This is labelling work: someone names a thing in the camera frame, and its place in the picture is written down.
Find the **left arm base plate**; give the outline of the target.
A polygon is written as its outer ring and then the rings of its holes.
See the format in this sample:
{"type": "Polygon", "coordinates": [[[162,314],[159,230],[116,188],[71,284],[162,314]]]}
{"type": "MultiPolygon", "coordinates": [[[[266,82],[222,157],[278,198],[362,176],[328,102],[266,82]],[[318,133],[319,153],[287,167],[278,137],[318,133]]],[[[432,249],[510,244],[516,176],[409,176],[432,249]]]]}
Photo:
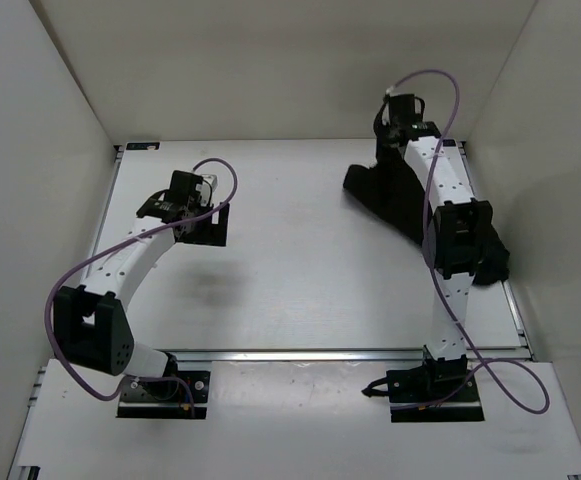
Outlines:
{"type": "Polygon", "coordinates": [[[211,371],[197,367],[179,370],[179,382],[132,381],[121,390],[116,416],[122,419],[205,420],[211,386],[211,371]]]}

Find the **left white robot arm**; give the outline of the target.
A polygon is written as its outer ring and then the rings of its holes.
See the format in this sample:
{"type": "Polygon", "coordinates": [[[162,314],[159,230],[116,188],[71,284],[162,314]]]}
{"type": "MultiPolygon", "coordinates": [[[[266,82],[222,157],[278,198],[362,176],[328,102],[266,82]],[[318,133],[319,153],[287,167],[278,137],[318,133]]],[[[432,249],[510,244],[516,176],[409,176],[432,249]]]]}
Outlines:
{"type": "Polygon", "coordinates": [[[53,300],[53,332],[72,365],[111,376],[144,377],[158,398],[178,389],[170,356],[137,342],[126,309],[157,261],[175,244],[224,246],[229,206],[212,220],[213,174],[174,171],[168,188],[152,194],[136,212],[127,238],[133,243],[105,256],[76,288],[63,286],[53,300]]]}

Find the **black pleated skirt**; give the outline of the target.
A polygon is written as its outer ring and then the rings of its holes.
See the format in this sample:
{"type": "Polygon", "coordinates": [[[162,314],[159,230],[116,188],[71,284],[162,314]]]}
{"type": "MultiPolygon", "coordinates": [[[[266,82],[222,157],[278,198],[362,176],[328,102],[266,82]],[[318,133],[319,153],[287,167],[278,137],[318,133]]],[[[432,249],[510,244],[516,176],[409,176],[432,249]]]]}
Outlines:
{"type": "MultiPolygon", "coordinates": [[[[394,227],[417,245],[423,241],[424,188],[397,149],[379,147],[371,167],[348,167],[343,189],[372,214],[394,227]]],[[[473,284],[490,286],[509,278],[510,252],[491,227],[485,255],[473,284]]]]}

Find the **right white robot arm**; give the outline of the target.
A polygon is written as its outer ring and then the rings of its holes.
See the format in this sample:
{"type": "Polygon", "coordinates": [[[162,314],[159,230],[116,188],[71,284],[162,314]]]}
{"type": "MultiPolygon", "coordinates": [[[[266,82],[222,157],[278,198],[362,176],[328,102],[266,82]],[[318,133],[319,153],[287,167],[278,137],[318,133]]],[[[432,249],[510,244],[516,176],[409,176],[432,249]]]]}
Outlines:
{"type": "Polygon", "coordinates": [[[463,178],[458,147],[424,120],[425,102],[414,94],[384,95],[375,118],[378,146],[392,149],[424,189],[424,259],[435,288],[429,341],[418,376],[419,391],[441,400],[467,372],[465,325],[468,295],[491,227],[492,207],[475,198],[463,178]]]}

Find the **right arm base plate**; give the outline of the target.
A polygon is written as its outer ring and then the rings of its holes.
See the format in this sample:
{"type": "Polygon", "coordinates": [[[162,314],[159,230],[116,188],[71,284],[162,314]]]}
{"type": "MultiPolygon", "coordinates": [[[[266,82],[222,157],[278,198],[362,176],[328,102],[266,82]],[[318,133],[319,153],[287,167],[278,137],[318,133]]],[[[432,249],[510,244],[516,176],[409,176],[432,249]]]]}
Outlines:
{"type": "Polygon", "coordinates": [[[423,366],[388,370],[361,393],[387,398],[392,423],[462,423],[485,420],[475,380],[433,383],[423,366]]]}

